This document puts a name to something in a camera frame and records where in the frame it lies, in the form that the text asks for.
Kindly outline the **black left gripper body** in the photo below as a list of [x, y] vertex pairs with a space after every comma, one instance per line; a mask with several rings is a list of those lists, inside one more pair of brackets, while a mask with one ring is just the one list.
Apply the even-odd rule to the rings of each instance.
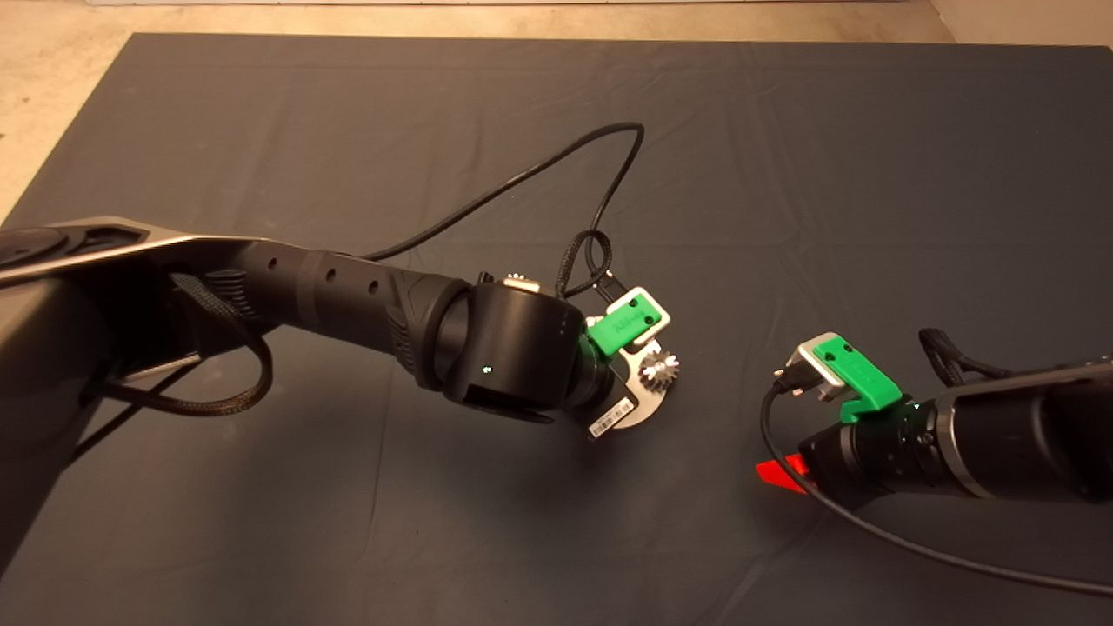
[[605, 356], [592, 341], [580, 341], [579, 356], [573, 365], [570, 380], [570, 421], [585, 436], [597, 439], [602, 436], [600, 423], [623, 399], [636, 407], [636, 392], [629, 388], [632, 370], [632, 354], [619, 350], [613, 356]]

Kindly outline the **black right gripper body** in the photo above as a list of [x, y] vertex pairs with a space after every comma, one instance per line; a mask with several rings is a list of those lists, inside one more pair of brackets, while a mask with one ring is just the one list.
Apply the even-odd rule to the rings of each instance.
[[907, 402], [823, 429], [798, 444], [806, 476], [850, 510], [894, 493], [951, 495], [936, 415], [933, 402]]

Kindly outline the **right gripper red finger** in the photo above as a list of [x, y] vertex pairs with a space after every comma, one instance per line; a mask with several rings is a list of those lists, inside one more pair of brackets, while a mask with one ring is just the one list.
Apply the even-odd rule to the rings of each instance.
[[[790, 466], [796, 473], [802, 476], [804, 480], [810, 478], [810, 468], [804, 463], [802, 456], [799, 453], [787, 454], [786, 458], [784, 458], [784, 462]], [[807, 490], [799, 485], [799, 481], [792, 479], [791, 475], [784, 470], [784, 467], [780, 466], [775, 459], [757, 463], [755, 469], [756, 475], [759, 476], [759, 479], [762, 480], [764, 483], [784, 488], [789, 491], [794, 491], [795, 493], [807, 493]]]

